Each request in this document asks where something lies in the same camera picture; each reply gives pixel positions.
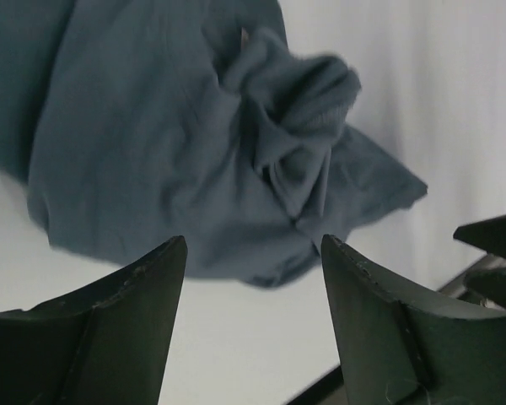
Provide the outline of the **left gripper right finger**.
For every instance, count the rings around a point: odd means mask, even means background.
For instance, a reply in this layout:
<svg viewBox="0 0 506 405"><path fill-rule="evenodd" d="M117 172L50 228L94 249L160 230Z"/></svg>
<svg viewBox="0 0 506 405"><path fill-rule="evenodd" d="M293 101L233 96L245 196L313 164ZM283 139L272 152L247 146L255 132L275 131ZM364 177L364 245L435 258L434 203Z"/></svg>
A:
<svg viewBox="0 0 506 405"><path fill-rule="evenodd" d="M506 404L506 310L423 287L326 235L321 260L351 404Z"/></svg>

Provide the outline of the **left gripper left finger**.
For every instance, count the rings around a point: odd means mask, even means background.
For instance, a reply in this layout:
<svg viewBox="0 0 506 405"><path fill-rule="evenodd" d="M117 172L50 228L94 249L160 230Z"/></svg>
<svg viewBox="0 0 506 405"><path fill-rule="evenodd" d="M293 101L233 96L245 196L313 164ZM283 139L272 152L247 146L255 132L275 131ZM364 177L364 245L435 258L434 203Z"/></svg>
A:
<svg viewBox="0 0 506 405"><path fill-rule="evenodd" d="M0 404L155 404L183 285L176 236L30 310L0 312Z"/></svg>

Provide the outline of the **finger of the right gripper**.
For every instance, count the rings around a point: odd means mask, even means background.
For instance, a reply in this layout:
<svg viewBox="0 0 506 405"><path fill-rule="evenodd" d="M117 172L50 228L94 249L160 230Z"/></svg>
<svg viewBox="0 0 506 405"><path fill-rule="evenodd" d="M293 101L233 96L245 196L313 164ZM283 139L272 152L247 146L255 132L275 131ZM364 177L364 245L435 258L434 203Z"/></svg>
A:
<svg viewBox="0 0 506 405"><path fill-rule="evenodd" d="M464 285L482 299L492 301L506 310L506 267L468 273Z"/></svg>
<svg viewBox="0 0 506 405"><path fill-rule="evenodd" d="M506 260L506 214L461 225L456 229L453 237L455 240Z"/></svg>

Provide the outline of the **blue-grey t shirt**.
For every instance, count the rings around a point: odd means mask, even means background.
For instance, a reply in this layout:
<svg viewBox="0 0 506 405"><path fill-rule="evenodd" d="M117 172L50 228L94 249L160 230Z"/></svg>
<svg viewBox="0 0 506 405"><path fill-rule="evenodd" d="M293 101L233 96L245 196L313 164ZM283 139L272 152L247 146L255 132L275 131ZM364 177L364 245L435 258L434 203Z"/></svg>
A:
<svg viewBox="0 0 506 405"><path fill-rule="evenodd" d="M276 1L0 1L0 171L98 260L183 235L189 276L277 288L411 207L426 185L346 121L360 89Z"/></svg>

